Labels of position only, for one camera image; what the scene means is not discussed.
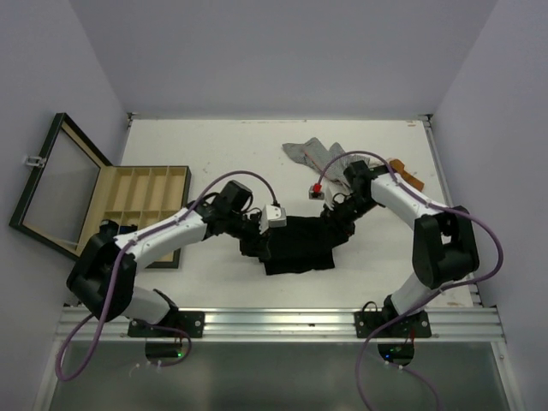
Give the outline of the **black underwear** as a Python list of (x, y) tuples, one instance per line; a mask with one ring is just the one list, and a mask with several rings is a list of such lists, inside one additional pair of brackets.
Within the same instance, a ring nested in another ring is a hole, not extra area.
[(114, 237), (118, 234), (119, 224), (111, 219), (104, 219), (99, 225), (99, 232), (109, 237)]
[(120, 225), (118, 234), (119, 235), (125, 235), (129, 233), (133, 233), (138, 230), (138, 226), (136, 224), (128, 224), (128, 225)]
[(354, 233), (352, 221), (289, 216), (286, 226), (241, 240), (240, 251), (258, 259), (268, 276), (326, 271), (336, 267), (333, 250)]

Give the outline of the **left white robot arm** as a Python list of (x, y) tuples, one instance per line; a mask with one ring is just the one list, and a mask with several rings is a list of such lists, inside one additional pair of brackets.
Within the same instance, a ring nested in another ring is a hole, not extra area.
[(135, 286), (136, 275), (166, 254), (212, 236), (258, 236), (259, 224), (243, 213), (252, 197), (249, 188), (230, 181), (212, 201), (196, 200), (150, 227), (114, 237), (97, 233), (70, 272), (68, 289), (99, 320), (123, 316), (168, 336), (178, 325), (175, 303), (161, 291)]

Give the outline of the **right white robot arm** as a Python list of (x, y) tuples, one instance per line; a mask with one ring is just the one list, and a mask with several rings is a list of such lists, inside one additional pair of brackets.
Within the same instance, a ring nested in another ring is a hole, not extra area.
[(384, 331), (400, 336), (411, 327), (411, 315), (419, 310), (420, 301), (479, 267), (468, 211), (429, 199), (385, 166), (371, 169), (360, 160), (351, 163), (343, 175), (349, 195), (341, 203), (325, 205), (320, 214), (330, 246), (347, 242), (355, 232), (354, 222), (376, 206), (391, 210), (413, 230), (413, 273), (386, 297), (381, 316)]

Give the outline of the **grey striped underwear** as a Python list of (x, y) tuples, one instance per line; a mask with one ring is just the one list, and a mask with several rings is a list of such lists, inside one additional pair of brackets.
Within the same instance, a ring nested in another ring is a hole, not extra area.
[[(284, 143), (282, 144), (282, 149), (293, 162), (306, 165), (319, 174), (333, 158), (345, 153), (338, 142), (326, 148), (315, 137), (312, 137), (305, 143)], [(330, 166), (325, 173), (325, 179), (345, 189), (349, 189), (350, 185), (343, 172), (351, 163), (360, 160), (363, 160), (368, 166), (376, 164), (370, 157), (348, 155), (339, 158)]]

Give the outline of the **orange underwear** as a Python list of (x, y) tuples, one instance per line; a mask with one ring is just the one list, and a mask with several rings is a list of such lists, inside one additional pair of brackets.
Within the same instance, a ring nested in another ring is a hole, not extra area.
[(409, 184), (411, 187), (415, 188), (419, 192), (423, 191), (425, 187), (425, 183), (421, 181), (420, 179), (416, 178), (412, 173), (408, 172), (404, 162), (402, 162), (398, 158), (390, 158), (388, 160), (388, 164), (397, 174), (399, 174), (402, 177), (402, 179), (407, 184)]

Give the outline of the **rolled black underwear in box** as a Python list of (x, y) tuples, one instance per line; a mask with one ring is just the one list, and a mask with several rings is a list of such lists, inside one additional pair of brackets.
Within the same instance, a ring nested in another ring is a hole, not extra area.
[(104, 219), (99, 225), (99, 232), (109, 237), (114, 237), (118, 234), (119, 224), (111, 219)]

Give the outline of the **wooden compartment organizer box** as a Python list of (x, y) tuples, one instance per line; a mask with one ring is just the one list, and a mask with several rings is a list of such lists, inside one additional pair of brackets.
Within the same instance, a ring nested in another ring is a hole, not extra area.
[(190, 182), (186, 165), (103, 167), (75, 254), (81, 254), (104, 220), (117, 223), (120, 229), (144, 229), (173, 216), (187, 204)]

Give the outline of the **glass box lid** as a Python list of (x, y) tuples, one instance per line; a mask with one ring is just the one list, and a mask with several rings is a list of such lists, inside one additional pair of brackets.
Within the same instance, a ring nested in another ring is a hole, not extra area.
[(99, 172), (112, 162), (67, 113), (54, 115), (40, 148), (42, 169), (31, 168), (9, 226), (75, 260)]

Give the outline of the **aluminium mounting rail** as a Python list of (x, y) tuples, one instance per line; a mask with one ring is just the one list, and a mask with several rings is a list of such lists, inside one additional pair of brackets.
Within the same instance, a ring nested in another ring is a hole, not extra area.
[[(202, 339), (208, 342), (350, 342), (356, 336), (359, 309), (183, 308), (205, 313)], [(450, 343), (498, 343), (503, 327), (493, 308), (428, 308), (432, 336), (414, 340)], [(403, 341), (406, 338), (382, 338)]]

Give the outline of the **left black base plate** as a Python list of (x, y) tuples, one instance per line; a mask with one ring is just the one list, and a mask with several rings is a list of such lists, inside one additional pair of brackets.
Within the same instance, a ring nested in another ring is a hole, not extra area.
[(205, 313), (202, 311), (170, 311), (158, 324), (132, 320), (128, 326), (129, 337), (169, 338), (181, 337), (184, 331), (191, 338), (202, 338)]

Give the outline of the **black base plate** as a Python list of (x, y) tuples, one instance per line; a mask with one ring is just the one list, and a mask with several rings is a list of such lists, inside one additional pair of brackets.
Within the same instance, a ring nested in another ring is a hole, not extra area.
[(205, 313), (202, 311), (170, 311), (158, 324), (132, 320), (128, 326), (129, 337), (169, 338), (181, 337), (184, 331), (191, 338), (202, 338)]
[[(395, 308), (385, 302), (379, 308), (374, 301), (368, 301), (360, 311), (354, 312), (354, 327), (356, 336), (365, 339), (378, 327), (394, 319), (397, 315)], [(419, 311), (399, 320), (381, 330), (376, 338), (429, 338), (432, 330), (428, 315), (425, 311)]]

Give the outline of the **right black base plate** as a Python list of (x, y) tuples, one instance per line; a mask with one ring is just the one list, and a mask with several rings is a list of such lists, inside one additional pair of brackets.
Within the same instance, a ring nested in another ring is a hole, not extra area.
[[(385, 302), (379, 308), (374, 301), (368, 301), (360, 311), (354, 312), (354, 327), (356, 336), (365, 339), (378, 327), (394, 319), (397, 315), (395, 308)], [(399, 320), (381, 330), (376, 338), (429, 338), (432, 330), (428, 315), (425, 311), (419, 311)]]

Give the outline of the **white wall latch clip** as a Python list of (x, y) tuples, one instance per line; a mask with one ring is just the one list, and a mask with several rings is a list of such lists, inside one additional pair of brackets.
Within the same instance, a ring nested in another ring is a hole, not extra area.
[(42, 169), (45, 167), (46, 161), (46, 158), (40, 156), (25, 156), (22, 160), (22, 163), (26, 167)]

